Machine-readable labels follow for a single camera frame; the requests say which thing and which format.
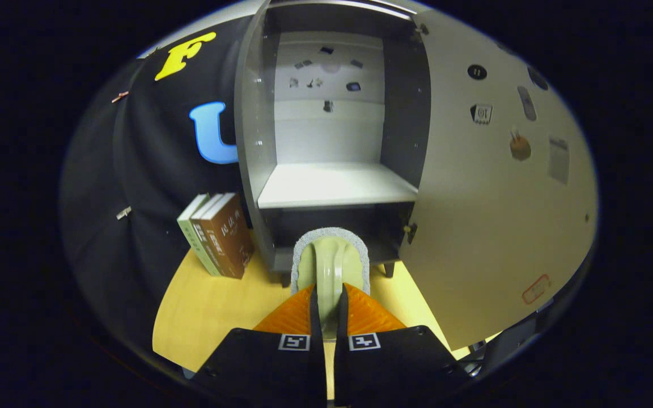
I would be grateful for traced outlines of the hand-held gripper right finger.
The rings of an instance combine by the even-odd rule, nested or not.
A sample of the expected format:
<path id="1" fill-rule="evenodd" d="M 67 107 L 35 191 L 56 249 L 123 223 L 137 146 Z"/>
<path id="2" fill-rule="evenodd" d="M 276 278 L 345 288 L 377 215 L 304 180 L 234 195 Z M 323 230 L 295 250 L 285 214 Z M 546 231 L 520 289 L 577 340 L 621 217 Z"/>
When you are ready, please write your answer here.
<path id="1" fill-rule="evenodd" d="M 439 406 L 472 382 L 425 325 L 407 327 L 345 284 L 334 356 L 337 406 Z"/>

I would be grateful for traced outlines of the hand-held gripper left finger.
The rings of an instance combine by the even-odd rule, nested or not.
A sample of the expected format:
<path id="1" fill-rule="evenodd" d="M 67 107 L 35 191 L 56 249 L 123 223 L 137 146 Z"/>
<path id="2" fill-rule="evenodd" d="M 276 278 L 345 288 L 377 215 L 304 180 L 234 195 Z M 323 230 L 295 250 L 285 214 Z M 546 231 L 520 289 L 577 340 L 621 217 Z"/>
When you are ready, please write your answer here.
<path id="1" fill-rule="evenodd" d="M 231 330 L 193 377 L 220 407 L 324 407 L 327 376 L 314 285 L 254 328 Z"/>

